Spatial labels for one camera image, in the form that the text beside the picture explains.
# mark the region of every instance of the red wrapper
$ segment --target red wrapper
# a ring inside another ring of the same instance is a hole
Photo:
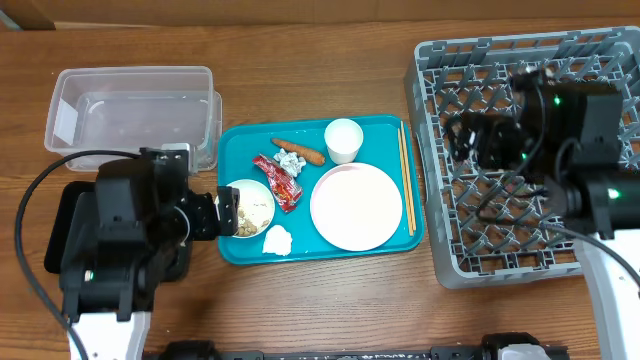
[[[271,158],[260,154],[253,159],[253,163],[258,165],[258,167],[267,174],[271,192],[275,195],[276,201],[280,204],[280,208],[282,208],[285,213],[293,211],[296,208],[296,203],[300,199],[300,196],[302,196],[302,187]]]

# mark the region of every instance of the clear plastic container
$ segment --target clear plastic container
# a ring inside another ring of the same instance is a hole
[[[140,147],[189,143],[199,170],[218,160],[222,99],[203,66],[71,69],[58,77],[44,146],[62,156],[82,150],[139,153]],[[71,170],[96,171],[115,159],[88,156],[67,163]]]

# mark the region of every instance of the blue tray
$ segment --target blue tray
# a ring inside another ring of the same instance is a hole
[[[364,143],[358,152],[355,162],[378,167],[393,179],[400,190],[400,194],[404,194],[400,155],[398,153],[398,129],[402,121],[392,115],[370,115],[352,117],[351,119],[360,124],[364,132]],[[218,148],[218,184],[220,185],[239,179],[253,179],[269,187],[265,174],[257,166],[253,165],[251,161],[259,153],[273,156],[279,151],[279,148],[271,143],[271,138],[274,137],[320,150],[327,158],[323,166],[307,164],[302,168],[302,173],[298,175],[296,180],[304,189],[304,193],[294,211],[285,214],[276,204],[276,214],[271,224],[282,225],[291,233],[293,237],[291,254],[288,256],[263,254],[262,245],[266,234],[265,231],[250,239],[220,237],[218,239],[218,247],[227,261],[235,265],[252,265],[332,259],[409,251],[418,246],[424,236],[425,226],[411,146],[407,150],[411,169],[413,204],[417,215],[416,232],[413,237],[409,236],[404,195],[402,195],[402,220],[398,230],[396,230],[391,239],[376,249],[362,252],[345,251],[331,245],[318,233],[311,221],[309,198],[320,177],[336,166],[329,158],[324,143],[324,129],[331,120],[333,119],[244,125],[231,128],[222,134]],[[405,131],[406,134],[409,134],[409,129],[406,125]]]

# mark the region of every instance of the wooden chopsticks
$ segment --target wooden chopsticks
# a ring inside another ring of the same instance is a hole
[[[411,189],[411,174],[409,172],[409,156],[407,155],[407,142],[404,135],[404,123],[398,130],[398,146],[400,149],[400,165],[402,167],[402,181],[404,183],[404,200],[407,204],[407,219],[409,222],[409,236],[413,236],[416,230],[416,214],[413,207],[413,191]]]

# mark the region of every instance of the dish rack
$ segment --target dish rack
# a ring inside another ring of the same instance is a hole
[[[462,111],[515,115],[518,106],[507,78],[527,66],[550,68],[561,81],[609,82],[624,96],[620,165],[638,170],[639,48],[637,27],[427,41],[415,48],[405,88],[427,181],[436,276],[443,286],[506,285],[582,274],[573,242],[564,236],[477,221],[475,207],[496,192],[496,204],[507,219],[561,224],[562,218],[538,197],[509,198],[500,185],[506,173],[455,164],[443,135],[445,120]],[[512,191],[535,190],[517,179]]]

